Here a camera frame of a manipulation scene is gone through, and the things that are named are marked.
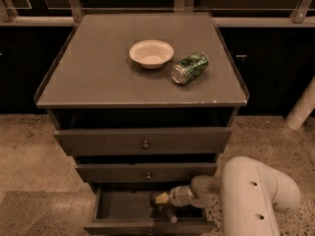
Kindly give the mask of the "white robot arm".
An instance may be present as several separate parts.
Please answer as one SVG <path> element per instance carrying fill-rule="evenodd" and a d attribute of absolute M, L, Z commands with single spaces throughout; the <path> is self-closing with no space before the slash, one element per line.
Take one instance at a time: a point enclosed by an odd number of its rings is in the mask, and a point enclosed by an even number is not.
<path fill-rule="evenodd" d="M 230 159 L 219 177 L 198 175 L 188 185 L 151 194 L 170 222 L 172 207 L 210 207 L 220 197 L 223 236 L 280 236 L 275 214 L 298 209 L 301 193 L 287 174 L 246 156 Z"/>

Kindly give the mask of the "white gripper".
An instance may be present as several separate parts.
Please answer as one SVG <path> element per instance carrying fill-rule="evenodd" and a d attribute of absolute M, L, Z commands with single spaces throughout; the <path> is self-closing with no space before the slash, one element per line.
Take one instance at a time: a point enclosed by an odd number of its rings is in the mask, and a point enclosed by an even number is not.
<path fill-rule="evenodd" d="M 194 193 L 188 185 L 172 188 L 168 193 L 161 193 L 156 196 L 155 203 L 157 205 L 165 205 L 169 202 L 175 207 L 185 207 L 191 204 L 195 198 Z"/>

